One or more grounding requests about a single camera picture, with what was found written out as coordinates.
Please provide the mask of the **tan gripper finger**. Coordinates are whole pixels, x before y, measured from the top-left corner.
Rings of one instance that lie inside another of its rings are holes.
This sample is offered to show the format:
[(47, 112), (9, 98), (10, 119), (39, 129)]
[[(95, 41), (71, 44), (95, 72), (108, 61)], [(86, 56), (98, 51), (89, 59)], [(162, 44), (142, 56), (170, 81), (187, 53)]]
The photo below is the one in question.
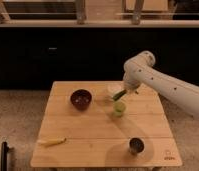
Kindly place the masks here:
[(127, 94), (132, 94), (132, 93), (139, 94), (137, 89), (129, 89), (129, 88), (126, 89), (126, 93)]

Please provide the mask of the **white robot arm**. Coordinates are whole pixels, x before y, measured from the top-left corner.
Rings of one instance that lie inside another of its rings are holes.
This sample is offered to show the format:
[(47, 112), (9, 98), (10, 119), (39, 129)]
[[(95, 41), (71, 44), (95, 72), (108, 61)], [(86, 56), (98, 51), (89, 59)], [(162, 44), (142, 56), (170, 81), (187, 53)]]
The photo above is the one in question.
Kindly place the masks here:
[(124, 63), (124, 86), (136, 90), (141, 83), (154, 89), (199, 120), (199, 86), (179, 80), (153, 68), (156, 58), (142, 51)]

